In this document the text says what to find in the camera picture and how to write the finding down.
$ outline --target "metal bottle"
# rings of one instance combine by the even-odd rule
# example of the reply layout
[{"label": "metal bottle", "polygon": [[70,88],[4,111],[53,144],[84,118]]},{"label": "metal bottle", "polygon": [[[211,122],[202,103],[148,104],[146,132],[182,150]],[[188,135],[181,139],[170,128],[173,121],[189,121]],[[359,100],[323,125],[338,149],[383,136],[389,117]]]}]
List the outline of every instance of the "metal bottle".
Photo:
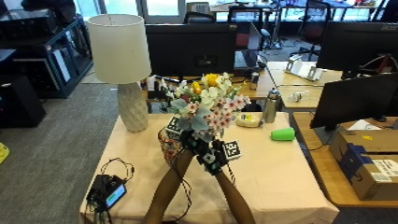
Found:
[{"label": "metal bottle", "polygon": [[279,93],[278,90],[273,88],[269,91],[269,95],[265,100],[265,108],[262,111],[262,119],[266,123],[274,122],[278,100],[279,100]]}]

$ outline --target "yellow flower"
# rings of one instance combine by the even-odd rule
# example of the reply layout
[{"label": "yellow flower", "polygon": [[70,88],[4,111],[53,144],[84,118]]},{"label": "yellow flower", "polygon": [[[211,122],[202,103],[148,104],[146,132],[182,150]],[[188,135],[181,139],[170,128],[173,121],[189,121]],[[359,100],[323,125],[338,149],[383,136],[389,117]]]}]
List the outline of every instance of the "yellow flower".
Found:
[{"label": "yellow flower", "polygon": [[207,86],[209,87],[215,87],[218,85],[217,84],[217,77],[218,77],[218,75],[210,73],[205,77],[207,79]]},{"label": "yellow flower", "polygon": [[194,81],[192,83],[192,89],[194,90],[194,93],[195,94],[199,94],[201,93],[201,86],[199,86],[199,83],[197,81]]}]

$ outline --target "flower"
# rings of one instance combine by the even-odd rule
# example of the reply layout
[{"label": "flower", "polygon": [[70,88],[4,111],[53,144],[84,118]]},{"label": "flower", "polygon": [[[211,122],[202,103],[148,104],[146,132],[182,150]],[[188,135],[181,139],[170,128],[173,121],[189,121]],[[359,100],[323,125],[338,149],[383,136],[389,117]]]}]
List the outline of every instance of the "flower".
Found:
[{"label": "flower", "polygon": [[176,88],[168,88],[164,81],[161,86],[172,99],[170,110],[180,117],[178,128],[194,130],[207,142],[218,134],[222,137],[235,112],[250,103],[247,96],[237,95],[239,86],[233,86],[227,73],[207,74],[190,87],[184,81]]}]

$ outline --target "green cup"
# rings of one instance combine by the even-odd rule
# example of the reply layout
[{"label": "green cup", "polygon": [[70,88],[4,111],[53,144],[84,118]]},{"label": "green cup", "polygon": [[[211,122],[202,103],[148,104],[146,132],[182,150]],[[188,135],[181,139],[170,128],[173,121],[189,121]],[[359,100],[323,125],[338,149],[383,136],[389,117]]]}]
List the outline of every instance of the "green cup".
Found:
[{"label": "green cup", "polygon": [[294,140],[294,128],[285,128],[271,132],[271,139],[274,141],[291,141]]}]

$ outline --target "lampshade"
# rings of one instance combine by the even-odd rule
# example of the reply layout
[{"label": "lampshade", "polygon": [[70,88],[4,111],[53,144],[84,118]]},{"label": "lampshade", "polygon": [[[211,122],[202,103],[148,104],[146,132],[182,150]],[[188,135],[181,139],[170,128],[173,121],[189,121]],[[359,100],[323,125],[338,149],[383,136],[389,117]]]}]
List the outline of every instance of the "lampshade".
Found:
[{"label": "lampshade", "polygon": [[150,62],[140,16],[104,14],[89,18],[88,31],[98,80],[128,84],[150,75]]}]

